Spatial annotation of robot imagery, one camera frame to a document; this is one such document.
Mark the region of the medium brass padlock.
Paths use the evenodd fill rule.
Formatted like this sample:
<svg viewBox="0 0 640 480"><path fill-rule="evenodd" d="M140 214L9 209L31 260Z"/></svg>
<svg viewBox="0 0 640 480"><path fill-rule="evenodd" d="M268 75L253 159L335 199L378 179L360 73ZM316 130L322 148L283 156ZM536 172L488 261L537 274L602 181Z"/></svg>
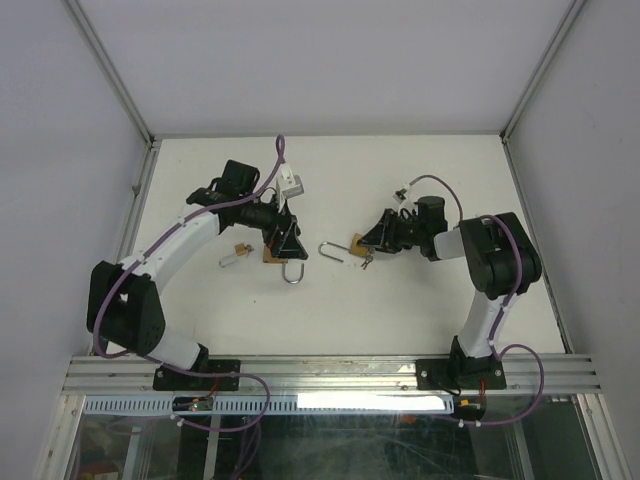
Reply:
<svg viewBox="0 0 640 480"><path fill-rule="evenodd" d="M289 285L300 284L305 276L305 263L298 260L276 258L265 247L262 254L263 262L267 265L277 265L280 268L281 278Z"/></svg>

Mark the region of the tall brass padlock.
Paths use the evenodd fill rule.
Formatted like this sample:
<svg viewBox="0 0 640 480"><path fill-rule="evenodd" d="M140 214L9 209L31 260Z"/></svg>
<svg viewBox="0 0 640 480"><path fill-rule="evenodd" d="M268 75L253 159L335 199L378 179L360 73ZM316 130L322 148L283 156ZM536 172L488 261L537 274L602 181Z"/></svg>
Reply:
<svg viewBox="0 0 640 480"><path fill-rule="evenodd" d="M318 254L323 258L338 263L343 263L344 259L342 256L334 254L334 251L349 254L354 257L366 258L369 255L369 249L359 244L361 238L361 234L355 233L351 238L350 244L348 246L340 245L330 241L323 241L318 246Z"/></svg>

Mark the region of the small brass padlock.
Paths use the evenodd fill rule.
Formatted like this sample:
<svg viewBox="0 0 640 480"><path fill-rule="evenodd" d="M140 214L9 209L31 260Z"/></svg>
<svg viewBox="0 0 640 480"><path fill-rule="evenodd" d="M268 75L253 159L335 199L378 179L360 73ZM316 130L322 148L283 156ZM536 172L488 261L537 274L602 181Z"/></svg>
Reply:
<svg viewBox="0 0 640 480"><path fill-rule="evenodd" d="M227 268L231 265L238 263L241 259L248 257L253 252L253 247L250 244L240 243L234 246L232 254L221 258L218 265L221 268Z"/></svg>

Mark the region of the silver key set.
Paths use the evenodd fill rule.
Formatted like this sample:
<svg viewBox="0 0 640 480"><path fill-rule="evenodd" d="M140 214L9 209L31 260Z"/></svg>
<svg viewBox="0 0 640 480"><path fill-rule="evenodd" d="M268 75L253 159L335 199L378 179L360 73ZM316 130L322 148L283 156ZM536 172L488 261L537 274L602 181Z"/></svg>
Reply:
<svg viewBox="0 0 640 480"><path fill-rule="evenodd" d="M361 268L363 270L366 270L368 268L368 266L373 262L374 260L374 251L370 250L367 255L364 257L364 261L361 264Z"/></svg>

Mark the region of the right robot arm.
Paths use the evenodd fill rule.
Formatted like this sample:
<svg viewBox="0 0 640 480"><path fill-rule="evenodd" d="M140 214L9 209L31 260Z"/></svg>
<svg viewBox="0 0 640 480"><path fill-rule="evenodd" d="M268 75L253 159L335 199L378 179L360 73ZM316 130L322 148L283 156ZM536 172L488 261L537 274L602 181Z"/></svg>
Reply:
<svg viewBox="0 0 640 480"><path fill-rule="evenodd" d="M466 322L445 360L416 362L418 388L451 394L502 390L506 381L497 339L514 302L540 280L540 257L513 212L461 220L451 228L443 198L424 196L415 205L412 210L386 209L357 244L385 254L417 248L431 262L466 261L475 288Z"/></svg>

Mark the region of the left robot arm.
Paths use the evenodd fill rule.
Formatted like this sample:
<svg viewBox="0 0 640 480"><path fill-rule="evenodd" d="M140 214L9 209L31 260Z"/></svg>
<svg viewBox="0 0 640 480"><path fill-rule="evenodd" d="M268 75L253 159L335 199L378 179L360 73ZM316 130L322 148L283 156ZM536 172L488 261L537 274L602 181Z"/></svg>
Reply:
<svg viewBox="0 0 640 480"><path fill-rule="evenodd" d="M150 246L91 272L87 329L94 342L112 342L125 352L173 366L175 377L198 388L209 377L207 348L170 329L160 295L171 278L202 247L240 225L260 231L278 260L305 261L300 228L288 206L303 194L301 179L278 162L260 185L257 168L234 160L209 186L192 192L173 224Z"/></svg>

